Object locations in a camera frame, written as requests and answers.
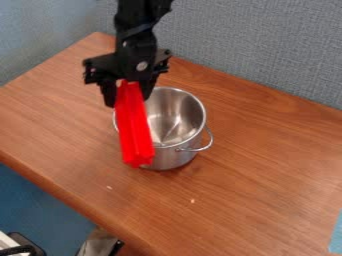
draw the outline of black cable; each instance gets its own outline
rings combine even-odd
[[[18,253],[29,253],[29,256],[36,256],[36,250],[32,245],[21,245],[13,248],[0,250],[0,256],[9,256]]]

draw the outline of blue carpet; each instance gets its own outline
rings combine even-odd
[[[0,230],[18,232],[48,256],[73,256],[94,225],[0,164]]]

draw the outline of metal pot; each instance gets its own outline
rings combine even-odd
[[[156,87],[145,101],[147,119],[155,146],[152,170],[168,170],[187,164],[196,153],[208,149],[213,136],[205,126],[205,109],[199,99],[188,92]],[[117,130],[113,114],[113,126]],[[201,131],[209,135],[208,145],[200,147]]]

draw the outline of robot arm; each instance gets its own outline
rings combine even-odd
[[[117,79],[137,81],[147,100],[159,75],[168,71],[171,51],[157,49],[152,29],[171,11],[172,1],[118,0],[114,15],[116,52],[82,62],[84,82],[100,86],[108,107],[114,104]]]

